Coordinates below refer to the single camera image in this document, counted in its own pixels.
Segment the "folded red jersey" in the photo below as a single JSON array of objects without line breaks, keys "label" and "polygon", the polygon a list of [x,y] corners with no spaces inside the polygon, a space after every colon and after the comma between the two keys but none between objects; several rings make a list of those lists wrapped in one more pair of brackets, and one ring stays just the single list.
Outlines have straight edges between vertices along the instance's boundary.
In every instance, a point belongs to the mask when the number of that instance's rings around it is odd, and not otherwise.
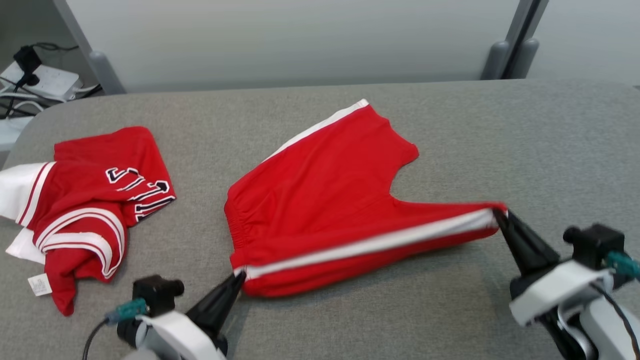
[{"label": "folded red jersey", "polygon": [[125,256],[127,228],[175,192],[144,127],[61,142],[54,151],[53,162],[0,172],[0,215],[25,227],[8,253],[38,262],[45,254],[53,301],[68,316],[75,279],[109,282]]},{"label": "folded red jersey", "polygon": [[285,143],[228,192],[231,264],[246,271],[245,292],[292,295],[497,231],[501,202],[391,196],[396,172],[417,157],[366,100]]}]

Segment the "elastic waistband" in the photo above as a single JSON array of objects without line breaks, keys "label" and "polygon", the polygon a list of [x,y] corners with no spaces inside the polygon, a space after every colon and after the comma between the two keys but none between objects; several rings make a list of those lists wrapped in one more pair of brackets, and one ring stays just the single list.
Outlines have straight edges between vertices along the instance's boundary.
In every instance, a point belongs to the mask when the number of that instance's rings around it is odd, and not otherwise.
[{"label": "elastic waistband", "polygon": [[231,239],[234,242],[234,249],[238,250],[245,247],[248,244],[248,238],[244,232],[244,228],[240,221],[240,217],[237,214],[236,208],[228,199],[225,203],[225,215],[227,216],[227,224],[229,225],[229,232],[231,232]]}]

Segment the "gray fabric surface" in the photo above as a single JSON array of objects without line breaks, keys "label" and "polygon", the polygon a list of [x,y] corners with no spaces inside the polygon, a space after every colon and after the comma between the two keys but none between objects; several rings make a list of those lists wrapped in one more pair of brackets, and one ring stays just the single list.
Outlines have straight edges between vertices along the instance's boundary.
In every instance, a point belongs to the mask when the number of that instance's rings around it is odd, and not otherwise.
[{"label": "gray fabric surface", "polygon": [[[0,255],[2,358],[79,358],[104,312],[149,274],[182,279],[177,308],[188,309],[230,272],[222,210],[229,186],[295,134],[363,97],[420,149],[398,173],[394,196],[503,200],[565,256],[567,226],[603,222],[624,231],[628,251],[640,258],[640,92],[630,86],[513,80],[100,97],[37,116],[5,167],[50,160],[62,140],[143,125],[178,200],[131,229],[113,283],[78,283],[69,318],[47,296],[33,296],[26,278],[41,265]],[[0,245],[18,231],[0,222]],[[229,358],[559,359],[540,326],[521,329],[512,319],[516,274],[506,244],[493,236],[299,296],[241,297],[226,324]],[[639,289],[616,295],[637,314]],[[103,329],[89,358],[128,351],[114,329]]]}]

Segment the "white care label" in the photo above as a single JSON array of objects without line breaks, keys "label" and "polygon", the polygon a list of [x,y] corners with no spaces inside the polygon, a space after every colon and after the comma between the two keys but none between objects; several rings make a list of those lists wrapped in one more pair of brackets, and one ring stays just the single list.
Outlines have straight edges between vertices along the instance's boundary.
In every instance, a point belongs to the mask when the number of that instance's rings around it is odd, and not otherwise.
[{"label": "white care label", "polygon": [[51,293],[51,285],[49,285],[49,278],[47,274],[40,274],[27,279],[31,289],[36,296],[46,295]]}]

